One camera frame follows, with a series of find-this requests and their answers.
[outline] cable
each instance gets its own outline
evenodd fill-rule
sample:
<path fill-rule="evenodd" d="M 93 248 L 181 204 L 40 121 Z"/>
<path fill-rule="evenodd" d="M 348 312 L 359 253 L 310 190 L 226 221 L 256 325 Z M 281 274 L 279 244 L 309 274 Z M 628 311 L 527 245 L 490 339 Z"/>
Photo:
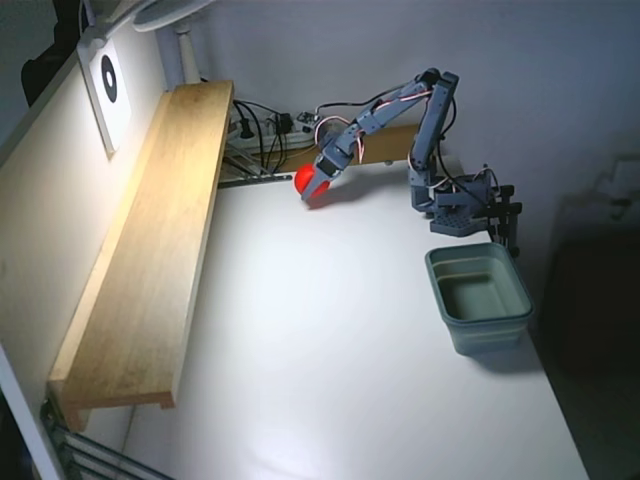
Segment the cable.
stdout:
<path fill-rule="evenodd" d="M 364 142 L 362 141 L 362 137 L 364 136 L 364 131 L 360 130 L 356 137 L 356 143 L 358 144 L 358 163 L 362 165 L 362 159 L 364 158 Z"/>
<path fill-rule="evenodd" d="M 396 98 L 394 100 L 387 100 L 386 102 L 382 102 L 380 105 L 378 105 L 375 109 L 374 112 L 377 112 L 378 110 L 380 110 L 383 107 L 386 107 L 387 105 L 390 105 L 391 103 L 393 103 L 395 100 L 400 100 L 401 102 L 408 102 L 410 100 L 415 100 L 417 98 L 422 98 L 422 97 L 427 97 L 427 98 L 431 98 L 431 94 L 433 93 L 433 90 L 427 90 L 424 92 L 420 92 L 420 93 L 416 93 L 415 95 L 408 95 L 406 97 L 400 97 L 400 98 Z"/>
<path fill-rule="evenodd" d="M 438 188 L 441 187 L 442 185 L 444 185 L 447 182 L 450 182 L 451 180 L 449 180 L 448 178 L 443 178 L 442 180 L 440 180 L 438 183 L 436 183 L 435 185 L 428 185 L 429 188 Z"/>
<path fill-rule="evenodd" d="M 240 107 L 238 107 L 238 104 L 236 102 L 233 102 L 233 106 L 236 107 L 236 111 L 238 112 L 238 115 L 240 115 L 240 119 L 246 120 L 247 117 L 244 116 L 244 113 L 242 113 L 242 110 L 240 110 Z"/>
<path fill-rule="evenodd" d="M 318 112 L 320 112 L 320 110 L 323 109 L 323 108 L 329 108 L 329 107 L 364 107 L 365 105 L 369 105 L 374 100 L 377 100 L 380 97 L 384 97 L 385 95 L 388 95 L 391 92 L 395 92 L 396 90 L 398 90 L 401 87 L 404 87 L 405 85 L 406 85 L 405 83 L 403 83 L 402 85 L 396 85 L 393 88 L 390 88 L 388 90 L 385 90 L 384 92 L 378 93 L 377 95 L 375 95 L 374 97 L 371 97 L 366 102 L 332 102 L 332 103 L 323 103 L 322 105 L 318 105 L 316 107 L 316 115 L 318 115 Z"/>
<path fill-rule="evenodd" d="M 349 122 L 349 120 L 347 120 L 346 118 L 341 117 L 341 116 L 339 116 L 339 115 L 331 115 L 331 116 L 329 116 L 329 117 L 325 117 L 325 118 L 323 118 L 323 119 L 322 119 L 322 120 L 320 120 L 320 121 L 318 122 L 318 124 L 316 125 L 316 131 L 315 131 L 315 133 L 313 134 L 313 142 L 314 142 L 316 145 L 318 145 L 318 132 L 320 131 L 320 127 L 321 127 L 324 123 L 328 122 L 329 120 L 340 120 L 340 121 L 341 121 L 342 123 L 344 123 L 345 125 L 349 125 L 349 124 L 351 123 L 351 122 Z"/>
<path fill-rule="evenodd" d="M 282 135 L 280 139 L 281 139 L 280 140 L 280 160 L 278 160 L 278 163 L 276 164 L 274 173 L 278 173 L 280 169 L 284 167 L 284 164 L 287 163 L 287 148 L 288 148 L 287 136 Z"/>
<path fill-rule="evenodd" d="M 500 188 L 500 182 L 498 182 L 498 177 L 496 176 L 496 173 L 493 171 L 493 169 L 489 168 L 489 167 L 484 167 L 482 170 L 480 170 L 478 173 L 476 173 L 473 176 L 473 179 L 475 180 L 476 178 L 478 178 L 478 176 L 483 173 L 483 172 L 489 172 L 491 173 L 491 176 L 493 177 L 493 181 L 496 184 L 497 188 Z"/>
<path fill-rule="evenodd" d="M 463 185 L 461 185 L 460 183 L 458 183 L 458 181 L 451 176 L 451 174 L 449 173 L 449 171 L 447 170 L 447 168 L 444 166 L 444 161 L 442 160 L 442 153 L 440 151 L 440 140 L 438 140 L 438 142 L 436 143 L 436 155 L 438 157 L 438 161 L 440 162 L 440 168 L 442 168 L 442 172 L 445 174 L 445 176 L 451 180 L 451 182 L 457 186 L 460 190 L 462 190 L 463 192 L 466 192 L 467 194 L 469 194 L 476 202 L 478 202 L 480 205 L 482 205 L 483 207 L 487 208 L 488 205 L 486 202 L 483 202 L 480 197 L 478 197 L 475 193 L 470 192 L 466 187 L 464 187 Z"/>
<path fill-rule="evenodd" d="M 273 137 L 273 142 L 271 142 L 271 148 L 269 149 L 269 155 L 267 155 L 267 166 L 269 166 L 269 162 L 271 161 L 271 154 L 273 154 L 273 149 L 276 147 L 276 142 L 279 138 L 280 135 L 276 135 Z"/>
<path fill-rule="evenodd" d="M 247 112 L 249 112 L 249 115 L 251 115 L 251 117 L 253 118 L 253 121 L 256 122 L 256 127 L 258 129 L 258 141 L 260 142 L 260 166 L 262 168 L 265 168 L 265 166 L 264 166 L 264 160 L 265 160 L 264 142 L 262 140 L 263 139 L 263 137 L 262 137 L 262 128 L 260 127 L 260 122 L 258 121 L 258 117 L 256 116 L 255 112 L 251 109 L 251 107 L 246 105 L 244 102 L 242 102 L 240 100 L 234 100 L 233 104 L 234 105 L 240 105 L 244 109 L 246 109 Z"/>
<path fill-rule="evenodd" d="M 246 103 L 247 105 L 253 105 L 254 107 L 258 107 L 261 108 L 263 110 L 266 110 L 267 112 L 271 112 L 271 113 L 275 113 L 276 115 L 282 115 L 281 112 L 274 110 L 273 108 L 267 107 L 266 105 L 262 105 L 260 103 L 257 102 L 250 102 L 249 100 L 236 100 L 238 102 L 241 103 Z"/>

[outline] wooden board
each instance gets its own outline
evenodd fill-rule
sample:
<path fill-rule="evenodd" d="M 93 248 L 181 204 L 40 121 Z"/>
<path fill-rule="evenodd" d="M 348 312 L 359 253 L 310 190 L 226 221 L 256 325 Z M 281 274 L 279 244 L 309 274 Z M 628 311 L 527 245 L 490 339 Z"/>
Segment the wooden board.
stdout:
<path fill-rule="evenodd" d="M 375 135 L 365 137 L 365 156 L 362 163 L 381 163 L 388 160 L 407 158 L 407 154 L 413 145 L 413 137 L 417 131 L 418 125 L 403 125 L 385 128 Z M 287 161 L 280 169 L 280 173 L 295 172 L 302 165 L 313 163 L 318 152 L 315 147 L 288 150 Z M 278 157 L 279 153 L 272 155 L 269 169 L 277 163 Z M 354 160 L 352 165 L 357 165 L 357 160 Z M 237 178 L 237 171 L 233 167 L 225 168 L 222 172 L 223 181 L 236 180 Z"/>
<path fill-rule="evenodd" d="M 65 335 L 62 347 L 58 352 L 56 361 L 51 373 L 49 374 L 47 382 L 49 391 L 58 399 L 58 406 L 61 413 L 63 414 L 67 425 L 72 430 L 81 431 L 86 428 L 89 411 L 79 411 L 74 407 L 69 408 L 62 398 L 62 390 L 67 377 L 69 376 L 69 372 L 71 371 L 73 360 L 78 352 L 78 347 L 80 346 L 80 342 L 87 328 L 89 317 L 93 311 L 93 307 L 98 297 L 98 293 L 100 292 L 100 288 L 102 287 L 102 282 L 107 274 L 107 269 L 109 268 L 111 259 L 115 253 L 118 241 L 120 240 L 125 222 L 129 216 L 129 211 L 131 210 L 131 206 L 138 191 L 138 186 L 140 185 L 140 180 L 142 179 L 145 167 L 147 166 L 147 161 L 151 156 L 156 139 L 158 138 L 160 127 L 165 120 L 170 99 L 170 93 L 165 93 L 160 98 L 153 122 L 149 127 L 142 150 L 138 155 L 138 160 L 134 171 L 131 174 L 127 189 L 109 227 L 107 236 L 102 244 L 102 248 L 98 253 L 98 258 L 96 259 L 89 276 L 89 280 L 82 292 L 82 297 L 80 297 L 80 302 L 78 303 L 73 318 L 71 319 L 71 324 L 69 325 L 69 329 Z"/>
<path fill-rule="evenodd" d="M 232 94 L 231 82 L 189 85 L 161 102 L 52 372 L 63 412 L 175 405 Z"/>

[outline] white table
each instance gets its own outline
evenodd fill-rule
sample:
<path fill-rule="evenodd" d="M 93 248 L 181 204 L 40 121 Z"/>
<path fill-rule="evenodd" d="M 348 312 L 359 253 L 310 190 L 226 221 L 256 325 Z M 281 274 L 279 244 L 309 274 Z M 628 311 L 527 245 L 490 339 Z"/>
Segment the white table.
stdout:
<path fill-rule="evenodd" d="M 178 408 L 126 453 L 184 480 L 586 479 L 531 341 L 458 355 L 424 265 L 484 242 L 429 231 L 406 164 L 223 190 Z"/>

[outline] gray plastic bin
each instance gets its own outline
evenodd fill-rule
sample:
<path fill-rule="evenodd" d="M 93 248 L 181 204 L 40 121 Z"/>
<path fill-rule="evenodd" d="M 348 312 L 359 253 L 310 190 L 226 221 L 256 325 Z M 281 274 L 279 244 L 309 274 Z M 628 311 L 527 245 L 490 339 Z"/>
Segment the gray plastic bin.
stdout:
<path fill-rule="evenodd" d="M 439 248 L 425 260 L 458 353 L 472 355 L 518 343 L 533 302 L 506 248 L 497 243 Z"/>

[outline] red ball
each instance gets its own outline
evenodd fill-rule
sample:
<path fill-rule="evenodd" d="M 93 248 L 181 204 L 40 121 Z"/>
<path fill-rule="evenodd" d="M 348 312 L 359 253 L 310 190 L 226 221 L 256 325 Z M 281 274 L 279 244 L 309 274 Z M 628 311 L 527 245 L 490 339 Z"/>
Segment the red ball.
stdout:
<path fill-rule="evenodd" d="M 296 187 L 296 190 L 299 194 L 302 195 L 309 182 L 313 178 L 313 165 L 308 163 L 307 165 L 303 165 L 296 172 L 296 176 L 293 179 L 293 184 Z M 316 197 L 318 195 L 323 194 L 329 188 L 329 182 L 322 182 L 318 188 L 316 188 L 315 192 L 311 194 L 311 197 Z"/>

